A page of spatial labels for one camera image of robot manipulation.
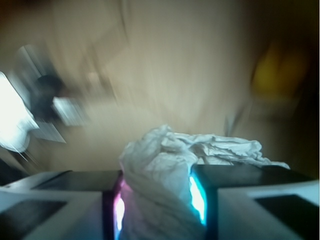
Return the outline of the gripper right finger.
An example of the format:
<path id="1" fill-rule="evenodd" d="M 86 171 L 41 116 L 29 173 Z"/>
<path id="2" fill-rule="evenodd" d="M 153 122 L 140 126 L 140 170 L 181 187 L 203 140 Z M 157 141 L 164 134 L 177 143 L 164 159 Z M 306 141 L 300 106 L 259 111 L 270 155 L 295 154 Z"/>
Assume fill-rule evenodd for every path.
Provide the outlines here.
<path id="1" fill-rule="evenodd" d="M 207 240 L 317 240 L 320 182 L 280 166 L 195 164 L 192 205 Z"/>

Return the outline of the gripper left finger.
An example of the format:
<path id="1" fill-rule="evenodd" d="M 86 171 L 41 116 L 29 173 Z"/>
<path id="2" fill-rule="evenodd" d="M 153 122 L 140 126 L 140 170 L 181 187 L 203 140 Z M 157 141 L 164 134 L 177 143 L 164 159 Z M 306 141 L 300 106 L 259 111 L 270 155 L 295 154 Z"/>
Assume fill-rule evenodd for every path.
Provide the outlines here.
<path id="1" fill-rule="evenodd" d="M 122 230 L 123 174 L 49 171 L 0 188 L 3 240 L 117 240 Z"/>

